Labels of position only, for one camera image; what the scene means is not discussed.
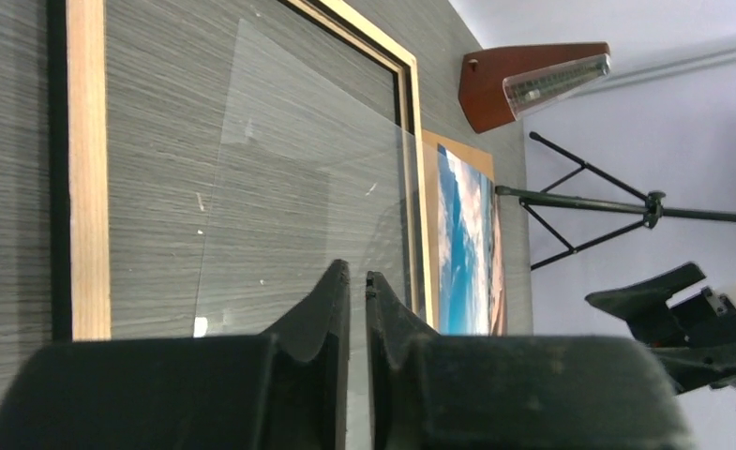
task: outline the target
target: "black tripod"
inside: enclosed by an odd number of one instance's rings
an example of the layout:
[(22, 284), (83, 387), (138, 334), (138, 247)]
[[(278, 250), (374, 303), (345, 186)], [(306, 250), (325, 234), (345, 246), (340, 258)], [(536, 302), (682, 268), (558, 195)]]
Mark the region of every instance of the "black tripod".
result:
[[(528, 213), (533, 218), (538, 220), (538, 222), (541, 223), (542, 226), (544, 226), (544, 228), (547, 229), (547, 231), (552, 233), (553, 236), (555, 236), (559, 241), (561, 241), (562, 244), (566, 246), (565, 251), (531, 265), (531, 270), (535, 270), (539, 267), (543, 267), (550, 263), (555, 263), (556, 261), (562, 260), (563, 258), (566, 258), (569, 255), (574, 255), (576, 253), (581, 252), (582, 250), (585, 250), (586, 248), (597, 246), (599, 244), (602, 244), (603, 242), (613, 239), (614, 237), (619, 237), (623, 234), (630, 233), (633, 230), (637, 230), (638, 228), (641, 228), (641, 227), (646, 227), (650, 229), (654, 228), (654, 226), (657, 224), (657, 221), (662, 217), (693, 218), (693, 219), (698, 219), (698, 220), (736, 222), (736, 213), (724, 213), (724, 212), (718, 212), (718, 211), (701, 211), (701, 210), (695, 210), (695, 209), (664, 208), (662, 204), (663, 198), (666, 197), (666, 194), (664, 192), (654, 190), (650, 192), (649, 194), (644, 194), (643, 192), (638, 191), (634, 187), (627, 185), (622, 180), (608, 174), (605, 171), (602, 171), (601, 169), (598, 169), (597, 167), (594, 167), (591, 163), (575, 155), (572, 155), (571, 153), (567, 152), (566, 150), (559, 147), (555, 143), (550, 142), (547, 139), (543, 138), (540, 134), (536, 132), (531, 132), (530, 136), (531, 136), (531, 139), (533, 139), (534, 141), (538, 141), (546, 145), (547, 147), (555, 150), (557, 153), (563, 155), (564, 157), (571, 159), (572, 161), (575, 161), (579, 165), (577, 169), (563, 176), (562, 178), (560, 178), (553, 184), (545, 187), (544, 189), (541, 190), (541, 192), (523, 190), (523, 189), (515, 189), (513, 187), (508, 187), (508, 186), (497, 186), (495, 188), (495, 193), (497, 195), (513, 195), (515, 197), (519, 197), (519, 204), (521, 204), (522, 207), (525, 208), (525, 210), (528, 211)], [(551, 190), (553, 190), (554, 188), (562, 184), (564, 181), (572, 178), (573, 176), (583, 171), (589, 171), (591, 173), (597, 174), (598, 176), (609, 181), (613, 186), (623, 189), (629, 192), (630, 194), (632, 194), (633, 196), (638, 197), (641, 201), (643, 201), (643, 204), (609, 202), (609, 201), (597, 200), (597, 199), (583, 199), (581, 197), (570, 197), (566, 195), (558, 195), (558, 194), (549, 193)], [(546, 220), (544, 220), (541, 216), (539, 216), (531, 208), (531, 206), (533, 205), (551, 206), (555, 208), (582, 209), (582, 210), (587, 210), (587, 211), (606, 211), (609, 213), (634, 214), (634, 215), (642, 216), (642, 219), (637, 220), (625, 227), (622, 227), (619, 230), (609, 232), (608, 234), (603, 234), (602, 236), (592, 239), (591, 241), (586, 242), (585, 244), (580, 244), (579, 246), (573, 246), (572, 244), (569, 243), (569, 241), (566, 240), (566, 238), (564, 238), (560, 233), (555, 231), (555, 229), (552, 228), (552, 226), (549, 223), (547, 223)]]

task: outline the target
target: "tripod brace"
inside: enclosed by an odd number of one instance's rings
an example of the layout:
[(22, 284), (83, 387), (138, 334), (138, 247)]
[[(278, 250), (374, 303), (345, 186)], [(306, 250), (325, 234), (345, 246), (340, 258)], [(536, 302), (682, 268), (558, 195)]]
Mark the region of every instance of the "tripod brace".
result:
[[(599, 244), (602, 244), (603, 242), (607, 242), (610, 239), (619, 237), (623, 234), (630, 233), (634, 230), (637, 230), (638, 228), (652, 229), (657, 224), (658, 220), (660, 220), (660, 218), (663, 218), (663, 217), (691, 218), (691, 219), (697, 219), (697, 220), (713, 220), (713, 221), (721, 221), (721, 222), (736, 222), (736, 213), (727, 213), (727, 212), (719, 212), (719, 211), (703, 211), (703, 210), (697, 210), (697, 209), (666, 208), (663, 206), (663, 203), (662, 203), (663, 198), (666, 197), (666, 194), (664, 192), (655, 190), (655, 191), (650, 192), (649, 194), (644, 194), (643, 192), (640, 192), (634, 187), (627, 185), (622, 180), (595, 167), (590, 162), (584, 159), (581, 159), (580, 157), (577, 157), (573, 155), (572, 153), (569, 153), (568, 151), (556, 145), (555, 143), (548, 141), (547, 139), (543, 138), (540, 134), (536, 132), (531, 132), (530, 137), (534, 141), (542, 143), (543, 145), (554, 150), (556, 153), (566, 157), (567, 159), (570, 159), (576, 162), (579, 165), (577, 169), (573, 170), (572, 172), (558, 179), (551, 185), (545, 187), (540, 192), (524, 190), (524, 189), (516, 189), (516, 188), (508, 187), (508, 186), (497, 186), (495, 188), (495, 193), (497, 195), (510, 195), (510, 196), (518, 197), (519, 204), (521, 204), (522, 207), (525, 208), (528, 214), (530, 214), (531, 217), (533, 217), (539, 223), (541, 223), (542, 226), (544, 226), (544, 228), (548, 232), (550, 232), (553, 236), (555, 236), (555, 238), (561, 241), (561, 243), (566, 247), (566, 250), (564, 250), (563, 252), (558, 253), (549, 258), (546, 258), (543, 261), (532, 264), (531, 270), (535, 270), (539, 267), (543, 267), (545, 265), (555, 263), (559, 260), (562, 260), (563, 258), (566, 258), (567, 256), (574, 255), (587, 248), (598, 246)], [(591, 173), (598, 175), (599, 177), (611, 183), (613, 186), (620, 188), (628, 192), (629, 194), (637, 197), (638, 199), (643, 201), (643, 204), (633, 204), (633, 203), (625, 203), (625, 202), (610, 202), (610, 201), (597, 200), (597, 199), (584, 199), (581, 197), (572, 197), (572, 196), (567, 196), (567, 195), (549, 193), (551, 190), (561, 185), (566, 180), (572, 178), (573, 176), (583, 171), (589, 171)], [(573, 246), (571, 243), (569, 243), (569, 241), (566, 240), (566, 238), (564, 238), (549, 223), (547, 223), (547, 221), (544, 220), (543, 217), (541, 217), (538, 213), (536, 213), (533, 210), (532, 206), (549, 206), (549, 207), (555, 207), (555, 208), (581, 209), (585, 211), (604, 211), (604, 212), (609, 212), (609, 213), (633, 214), (633, 215), (641, 216), (641, 219), (625, 227), (621, 227), (618, 230), (615, 230), (613, 232), (609, 232), (607, 234), (603, 234), (599, 237), (596, 237), (584, 244)]]

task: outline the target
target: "white wall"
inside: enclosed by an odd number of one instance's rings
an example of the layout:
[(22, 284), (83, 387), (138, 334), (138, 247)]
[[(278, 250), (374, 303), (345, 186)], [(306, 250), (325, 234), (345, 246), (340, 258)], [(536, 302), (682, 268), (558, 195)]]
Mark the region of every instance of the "white wall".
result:
[(617, 73), (736, 37), (736, 0), (451, 0), (484, 48), (603, 40)]
[[(525, 119), (535, 130), (666, 206), (736, 210), (736, 64), (576, 97)], [(538, 142), (526, 142), (528, 186), (540, 189), (575, 168)], [(556, 191), (632, 201), (583, 173)], [(634, 216), (540, 209), (573, 243), (632, 222)], [(531, 258), (563, 249), (531, 219)], [(622, 287), (693, 261), (706, 284), (736, 279), (736, 224), (664, 218), (625, 237), (533, 271), (536, 334), (628, 335), (624, 324), (588, 307), (587, 293)], [(736, 449), (736, 392), (680, 397), (702, 449)]]

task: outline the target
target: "blue and white painting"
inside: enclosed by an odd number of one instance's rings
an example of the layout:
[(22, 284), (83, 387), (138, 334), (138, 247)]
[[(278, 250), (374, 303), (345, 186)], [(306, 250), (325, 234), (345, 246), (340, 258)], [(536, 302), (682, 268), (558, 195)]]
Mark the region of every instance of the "blue and white painting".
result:
[(439, 331), (499, 334), (502, 268), (492, 182), (439, 145)]

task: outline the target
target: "black metal rod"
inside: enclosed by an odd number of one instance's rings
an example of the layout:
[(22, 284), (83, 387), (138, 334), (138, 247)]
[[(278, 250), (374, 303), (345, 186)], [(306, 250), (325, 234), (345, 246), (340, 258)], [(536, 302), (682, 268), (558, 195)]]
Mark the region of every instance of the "black metal rod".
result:
[(525, 203), (522, 203), (521, 201), (520, 201), (520, 204), (522, 205), (523, 208), (525, 208), (525, 211), (527, 211), (528, 214), (530, 214), (531, 216), (533, 216), (533, 218), (535, 218), (536, 220), (538, 220), (538, 222), (541, 223), (542, 226), (544, 228), (546, 228), (548, 232), (550, 232), (550, 234), (552, 234), (553, 236), (555, 236), (556, 239), (558, 239), (559, 241), (561, 241), (561, 243), (566, 248), (569, 248), (570, 250), (574, 248), (574, 247), (572, 247), (571, 244), (569, 244), (569, 241), (567, 241), (565, 237), (561, 236), (561, 234), (559, 232), (555, 231), (555, 229), (552, 228), (552, 226), (550, 224), (548, 224), (547, 221), (544, 220), (543, 217), (539, 216), (538, 213), (536, 213), (533, 210), (533, 208), (531, 208), (529, 205), (527, 205)]
[(516, 189), (508, 186), (497, 186), (495, 193), (498, 195), (513, 195), (519, 197), (522, 202), (537, 206), (551, 206), (555, 208), (584, 209), (589, 211), (605, 211), (608, 213), (623, 213), (644, 215), (649, 209), (644, 205), (609, 202), (606, 200), (583, 199), (567, 195), (549, 194), (533, 190)]
[(663, 208), (663, 216), (667, 218), (692, 218), (697, 220), (736, 222), (736, 213), (701, 211), (698, 209)]
[(560, 186), (561, 183), (563, 183), (564, 181), (568, 180), (569, 178), (572, 178), (573, 176), (577, 175), (578, 173), (583, 172), (585, 169), (586, 169), (585, 167), (580, 166), (580, 167), (576, 168), (575, 170), (573, 170), (572, 172), (567, 173), (566, 175), (564, 175), (561, 178), (559, 178), (558, 181), (556, 181), (555, 183), (553, 183), (553, 184), (551, 184), (551, 185), (543, 188), (542, 189), (542, 193), (546, 194), (546, 193), (550, 192), (554, 188), (557, 188), (558, 186)]
[(620, 228), (619, 230), (616, 230), (614, 232), (609, 232), (608, 234), (603, 234), (603, 235), (597, 237), (596, 239), (592, 239), (591, 241), (589, 241), (589, 242), (587, 242), (585, 244), (580, 244), (577, 247), (574, 247), (572, 249), (563, 251), (563, 252), (561, 252), (561, 253), (559, 253), (559, 254), (557, 254), (555, 256), (551, 256), (551, 257), (549, 257), (549, 258), (547, 258), (547, 259), (545, 259), (545, 260), (543, 260), (541, 262), (537, 262), (536, 264), (531, 265), (531, 270), (536, 270), (539, 267), (544, 267), (545, 265), (555, 263), (556, 261), (560, 261), (560, 260), (562, 260), (563, 258), (566, 258), (569, 255), (574, 255), (574, 254), (580, 253), (581, 251), (583, 251), (583, 250), (585, 250), (587, 248), (598, 246), (598, 245), (602, 244), (603, 242), (607, 242), (610, 239), (613, 239), (615, 237), (619, 237), (622, 234), (630, 233), (630, 232), (632, 232), (634, 230), (637, 230), (638, 228), (641, 228), (643, 226), (644, 226), (644, 222), (643, 221), (636, 222), (636, 223), (631, 223), (630, 225), (627, 225), (626, 227)]
[(631, 195), (634, 195), (638, 197), (639, 199), (646, 201), (646, 195), (635, 189), (634, 187), (631, 187), (630, 185), (626, 184), (624, 181), (620, 180), (619, 178), (616, 178), (615, 176), (603, 171), (602, 169), (599, 169), (598, 167), (592, 165), (590, 162), (586, 161), (585, 159), (582, 159), (580, 157), (577, 157), (571, 153), (569, 153), (566, 149), (561, 148), (554, 142), (550, 142), (547, 139), (543, 138), (542, 135), (535, 131), (531, 131), (531, 134), (529, 135), (531, 139), (534, 141), (540, 142), (547, 147), (551, 148), (552, 150), (555, 150), (557, 153), (562, 155), (565, 158), (571, 159), (572, 161), (575, 161), (577, 164), (579, 164), (581, 167), (585, 167), (589, 171), (595, 173), (597, 176), (600, 176), (602, 178), (605, 178), (607, 181), (612, 183), (613, 185), (617, 186), (620, 189), (623, 189), (630, 193)]

